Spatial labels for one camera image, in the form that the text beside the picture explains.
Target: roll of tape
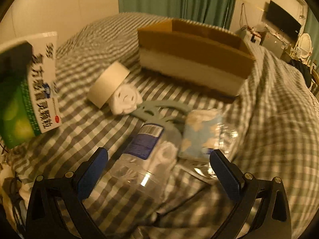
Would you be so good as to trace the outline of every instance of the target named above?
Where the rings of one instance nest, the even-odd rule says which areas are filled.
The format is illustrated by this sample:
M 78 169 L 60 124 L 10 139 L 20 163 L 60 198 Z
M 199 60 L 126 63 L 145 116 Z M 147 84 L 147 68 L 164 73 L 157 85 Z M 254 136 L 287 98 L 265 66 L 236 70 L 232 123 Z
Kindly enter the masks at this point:
M 130 71 L 125 66 L 115 61 L 92 85 L 87 94 L 87 98 L 100 109 L 129 73 Z

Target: white wall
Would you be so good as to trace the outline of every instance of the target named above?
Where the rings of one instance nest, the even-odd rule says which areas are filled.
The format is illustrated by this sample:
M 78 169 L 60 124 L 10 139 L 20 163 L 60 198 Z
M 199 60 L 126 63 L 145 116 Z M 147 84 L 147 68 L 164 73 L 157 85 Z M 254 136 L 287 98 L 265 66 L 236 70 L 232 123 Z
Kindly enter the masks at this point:
M 276 4 L 285 9 L 288 13 L 290 13 L 298 22 L 302 25 L 305 24 L 306 20 L 300 19 L 300 15 L 304 15 L 307 17 L 308 6 L 301 5 L 298 0 L 273 0 Z M 230 30 L 236 32 L 240 29 L 240 11 L 241 4 L 244 3 L 246 7 L 247 20 L 250 27 L 254 27 L 259 23 L 263 22 L 262 17 L 265 10 L 266 3 L 269 3 L 270 0 L 236 0 L 234 14 L 232 18 L 232 22 L 230 25 Z M 277 32 L 275 26 L 271 23 L 266 22 L 270 27 L 273 27 Z
M 0 23 L 0 44 L 57 31 L 61 45 L 85 25 L 117 13 L 118 0 L 15 0 Z

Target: screw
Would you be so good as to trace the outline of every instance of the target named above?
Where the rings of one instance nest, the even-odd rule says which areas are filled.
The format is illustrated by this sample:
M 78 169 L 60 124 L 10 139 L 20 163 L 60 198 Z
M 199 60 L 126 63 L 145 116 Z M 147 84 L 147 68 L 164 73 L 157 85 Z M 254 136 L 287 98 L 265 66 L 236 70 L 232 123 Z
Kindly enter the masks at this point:
M 251 173 L 247 172 L 247 173 L 245 173 L 245 178 L 248 180 L 252 180 L 254 178 L 254 176 Z
M 71 178 L 73 176 L 73 172 L 66 172 L 64 176 L 67 178 Z
M 37 178 L 36 178 L 36 181 L 37 182 L 40 182 L 40 181 L 42 181 L 43 180 L 43 176 L 42 175 L 39 175 Z
M 279 177 L 275 177 L 275 182 L 276 183 L 281 183 L 281 179 Z

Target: plastic bottle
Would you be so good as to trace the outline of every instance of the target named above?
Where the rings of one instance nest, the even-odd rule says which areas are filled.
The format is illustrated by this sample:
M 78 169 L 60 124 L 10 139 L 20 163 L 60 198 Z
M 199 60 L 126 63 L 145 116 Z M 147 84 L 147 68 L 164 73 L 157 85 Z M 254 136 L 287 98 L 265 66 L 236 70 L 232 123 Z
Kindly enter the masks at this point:
M 110 174 L 161 203 L 181 141 L 181 133 L 173 124 L 145 123 Z

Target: television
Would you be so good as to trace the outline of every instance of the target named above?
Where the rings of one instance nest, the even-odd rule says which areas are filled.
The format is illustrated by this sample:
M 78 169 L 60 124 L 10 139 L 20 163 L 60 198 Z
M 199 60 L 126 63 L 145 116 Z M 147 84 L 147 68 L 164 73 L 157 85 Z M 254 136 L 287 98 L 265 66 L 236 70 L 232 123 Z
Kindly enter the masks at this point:
M 269 3 L 266 19 L 286 33 L 293 41 L 298 39 L 301 24 L 273 1 Z

